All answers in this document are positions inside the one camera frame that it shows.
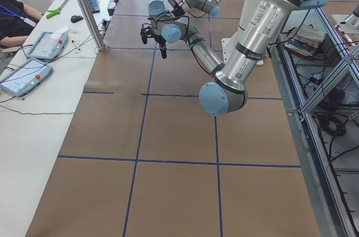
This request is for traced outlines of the grey computer mouse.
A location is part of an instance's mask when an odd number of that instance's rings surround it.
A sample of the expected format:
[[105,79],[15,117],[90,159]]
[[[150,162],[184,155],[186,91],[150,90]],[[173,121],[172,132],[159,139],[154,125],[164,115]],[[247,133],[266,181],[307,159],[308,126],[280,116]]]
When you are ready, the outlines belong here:
[[70,18],[71,23],[77,23],[79,21],[83,20],[83,17],[81,15],[73,15]]

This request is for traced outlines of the brown paper table cover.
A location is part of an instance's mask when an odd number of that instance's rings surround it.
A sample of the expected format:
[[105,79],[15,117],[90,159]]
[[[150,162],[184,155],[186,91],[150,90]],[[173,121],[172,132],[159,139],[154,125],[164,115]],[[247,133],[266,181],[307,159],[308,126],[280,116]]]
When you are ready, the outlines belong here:
[[179,41],[163,59],[120,0],[27,236],[342,236],[276,55],[241,110],[213,117]]

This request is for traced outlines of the teach pendant with red button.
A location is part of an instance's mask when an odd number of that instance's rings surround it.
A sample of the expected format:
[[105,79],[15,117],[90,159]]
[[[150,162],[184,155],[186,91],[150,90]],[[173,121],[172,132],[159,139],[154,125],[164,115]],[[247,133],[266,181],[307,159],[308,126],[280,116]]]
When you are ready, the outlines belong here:
[[61,53],[68,41],[66,32],[44,31],[26,53],[26,58],[36,58],[41,61],[52,61]]

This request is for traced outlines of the stack of books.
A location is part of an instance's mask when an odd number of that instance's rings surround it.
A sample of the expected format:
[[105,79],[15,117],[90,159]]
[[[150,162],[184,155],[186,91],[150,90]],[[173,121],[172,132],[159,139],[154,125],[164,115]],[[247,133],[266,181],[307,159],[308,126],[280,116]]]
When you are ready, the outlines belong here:
[[326,38],[326,32],[312,26],[295,27],[288,34],[284,46],[300,55],[310,57],[315,54],[319,45]]

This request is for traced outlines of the seated person in black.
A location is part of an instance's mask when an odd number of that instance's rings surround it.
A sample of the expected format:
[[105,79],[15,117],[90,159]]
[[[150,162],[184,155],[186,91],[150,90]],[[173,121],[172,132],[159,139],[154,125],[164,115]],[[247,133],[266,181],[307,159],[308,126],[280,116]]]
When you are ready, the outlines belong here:
[[17,0],[1,0],[1,46],[22,46],[42,13]]

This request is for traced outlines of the green handled tool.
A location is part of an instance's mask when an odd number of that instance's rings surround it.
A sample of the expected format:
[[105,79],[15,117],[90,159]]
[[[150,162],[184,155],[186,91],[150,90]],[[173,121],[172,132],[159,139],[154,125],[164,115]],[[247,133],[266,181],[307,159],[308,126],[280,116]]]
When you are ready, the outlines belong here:
[[46,19],[50,19],[50,18],[52,18],[52,17],[54,17],[56,15],[59,15],[61,13],[61,10],[62,9],[60,7],[56,8],[55,10],[48,10],[47,14],[45,16]]

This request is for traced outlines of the aluminium frame post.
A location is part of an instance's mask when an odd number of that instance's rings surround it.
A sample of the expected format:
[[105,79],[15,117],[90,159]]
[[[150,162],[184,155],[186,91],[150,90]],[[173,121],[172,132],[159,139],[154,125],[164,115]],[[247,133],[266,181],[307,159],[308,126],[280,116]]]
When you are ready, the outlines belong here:
[[104,48],[105,44],[104,44],[102,36],[98,30],[98,25],[95,22],[95,18],[90,9],[90,6],[89,6],[87,0],[77,0],[77,1],[80,6],[81,12],[84,16],[84,19],[87,23],[89,31],[95,41],[96,47],[97,47],[98,51],[101,51]]

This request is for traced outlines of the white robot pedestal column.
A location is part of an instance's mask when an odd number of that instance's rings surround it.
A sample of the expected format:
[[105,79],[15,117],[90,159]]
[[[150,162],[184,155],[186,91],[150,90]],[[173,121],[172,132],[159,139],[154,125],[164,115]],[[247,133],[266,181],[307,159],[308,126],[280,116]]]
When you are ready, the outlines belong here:
[[238,30],[232,35],[231,38],[222,39],[222,51],[225,64],[229,61],[232,52],[235,50],[237,42],[240,40],[240,38],[242,38],[247,25],[255,13],[255,10],[257,9],[260,1],[261,0],[245,0],[240,16]]

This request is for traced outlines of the aluminium frame rack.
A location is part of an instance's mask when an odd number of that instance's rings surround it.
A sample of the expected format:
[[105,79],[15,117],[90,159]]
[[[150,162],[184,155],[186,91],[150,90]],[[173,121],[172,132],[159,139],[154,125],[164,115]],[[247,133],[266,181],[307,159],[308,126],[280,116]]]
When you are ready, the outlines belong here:
[[[298,27],[323,31],[309,57],[290,49]],[[358,18],[294,11],[271,47],[321,236],[358,235]]]

